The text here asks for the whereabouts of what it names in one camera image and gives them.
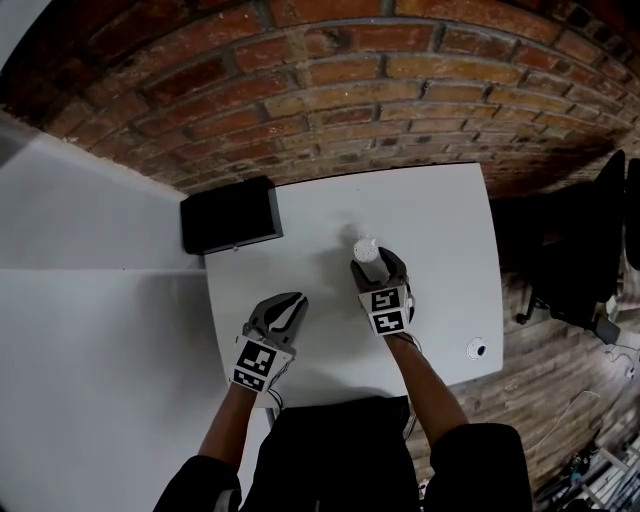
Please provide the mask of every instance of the wooden floor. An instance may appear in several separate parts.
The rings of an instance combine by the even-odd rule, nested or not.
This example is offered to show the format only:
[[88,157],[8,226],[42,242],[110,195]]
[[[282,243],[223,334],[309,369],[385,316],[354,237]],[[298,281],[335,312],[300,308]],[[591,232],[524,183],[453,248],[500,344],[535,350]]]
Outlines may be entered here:
[[[589,394],[580,396],[553,434],[526,453],[529,480],[535,490],[599,428],[598,444],[612,450],[638,430],[640,377],[630,380],[625,376],[633,363],[624,355],[618,357],[622,349],[606,354],[607,346],[592,334],[551,319],[547,311],[536,310],[526,326],[517,324],[514,317],[525,311],[529,300],[522,276],[504,274],[502,290],[503,370],[452,387],[470,421],[513,426],[526,451],[545,436],[581,391],[601,395],[600,399]],[[637,359],[634,352],[628,352]],[[419,424],[407,445],[418,480],[430,478],[430,449]]]

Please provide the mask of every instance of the person's right arm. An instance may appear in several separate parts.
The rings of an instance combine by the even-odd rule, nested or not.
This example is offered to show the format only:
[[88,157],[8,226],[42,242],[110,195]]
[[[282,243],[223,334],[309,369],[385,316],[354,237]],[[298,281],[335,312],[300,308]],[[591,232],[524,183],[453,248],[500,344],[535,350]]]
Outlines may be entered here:
[[460,404],[406,334],[385,336],[431,446],[435,476],[425,505],[438,510],[532,509],[527,464],[515,429],[469,424]]
[[416,416],[433,446],[444,434],[469,421],[449,388],[405,336],[385,336],[385,341],[398,363]]

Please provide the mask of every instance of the person's left arm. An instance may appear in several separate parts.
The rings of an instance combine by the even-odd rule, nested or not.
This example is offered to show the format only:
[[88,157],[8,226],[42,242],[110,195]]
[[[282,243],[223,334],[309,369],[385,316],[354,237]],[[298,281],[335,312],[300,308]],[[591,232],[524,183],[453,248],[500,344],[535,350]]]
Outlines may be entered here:
[[229,512],[240,506],[238,469],[256,393],[231,384],[198,455],[173,477],[154,512],[211,512],[216,504]]

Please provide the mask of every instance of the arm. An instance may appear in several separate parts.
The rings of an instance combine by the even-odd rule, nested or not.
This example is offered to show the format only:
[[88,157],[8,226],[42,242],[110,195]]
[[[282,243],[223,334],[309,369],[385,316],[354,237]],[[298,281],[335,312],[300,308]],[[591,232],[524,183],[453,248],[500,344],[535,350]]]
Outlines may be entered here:
[[249,417],[256,397],[255,392],[238,384],[231,384],[200,446],[198,455],[226,462],[237,472],[240,468]]
[[256,394],[231,384],[196,457],[173,477],[154,512],[209,512],[240,506],[238,468]]
[[[429,510],[531,510],[518,433],[506,425],[469,425],[451,391],[405,336],[400,333],[385,340],[431,446],[436,474],[425,493]],[[500,482],[498,492],[496,482]]]
[[398,363],[416,416],[433,446],[444,434],[469,421],[449,388],[418,347],[407,341],[405,336],[385,336],[385,341]]

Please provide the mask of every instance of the black speaker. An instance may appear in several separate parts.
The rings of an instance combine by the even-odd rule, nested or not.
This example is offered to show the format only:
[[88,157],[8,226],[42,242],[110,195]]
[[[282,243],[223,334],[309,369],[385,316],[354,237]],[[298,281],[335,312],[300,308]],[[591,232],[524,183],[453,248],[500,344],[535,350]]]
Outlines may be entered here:
[[208,254],[283,235],[276,189],[266,176],[194,194],[180,204],[182,243]]

